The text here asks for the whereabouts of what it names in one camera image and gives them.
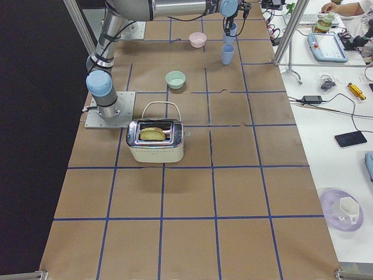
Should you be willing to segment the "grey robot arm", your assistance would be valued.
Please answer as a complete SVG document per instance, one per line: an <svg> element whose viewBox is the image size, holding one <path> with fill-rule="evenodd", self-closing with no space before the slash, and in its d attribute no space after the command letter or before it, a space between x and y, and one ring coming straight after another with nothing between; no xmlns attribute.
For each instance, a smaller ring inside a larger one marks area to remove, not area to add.
<svg viewBox="0 0 373 280"><path fill-rule="evenodd" d="M132 24L155 18L220 13L235 18L241 1L106 1L107 14L95 52L87 60L86 85L101 118L118 117L124 105L114 89L111 68L121 33Z"/></svg>

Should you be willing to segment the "person forearm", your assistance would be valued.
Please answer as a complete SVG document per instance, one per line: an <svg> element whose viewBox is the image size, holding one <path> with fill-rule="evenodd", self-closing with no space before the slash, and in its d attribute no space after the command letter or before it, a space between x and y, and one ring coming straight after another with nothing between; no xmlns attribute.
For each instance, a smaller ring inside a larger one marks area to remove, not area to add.
<svg viewBox="0 0 373 280"><path fill-rule="evenodd" d="M359 16L364 13L361 5L358 2L340 4L340 5L337 5L334 2L330 2L330 3L325 4L321 8L321 13L330 13L330 12L337 13L345 17Z"/></svg>

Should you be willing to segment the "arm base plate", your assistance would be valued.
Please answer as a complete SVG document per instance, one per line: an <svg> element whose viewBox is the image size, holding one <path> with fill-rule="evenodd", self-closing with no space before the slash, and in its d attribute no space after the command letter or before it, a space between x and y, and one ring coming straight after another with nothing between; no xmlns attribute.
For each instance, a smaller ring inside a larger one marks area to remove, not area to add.
<svg viewBox="0 0 373 280"><path fill-rule="evenodd" d="M87 112L85 128L126 128L133 119L135 92L117 92L117 96L117 102L113 106L103 108L104 115L100 114L96 101L92 99L90 106L94 108Z"/></svg>
<svg viewBox="0 0 373 280"><path fill-rule="evenodd" d="M126 27L121 33L121 40L143 40L145 37L146 22L136 22Z"/></svg>

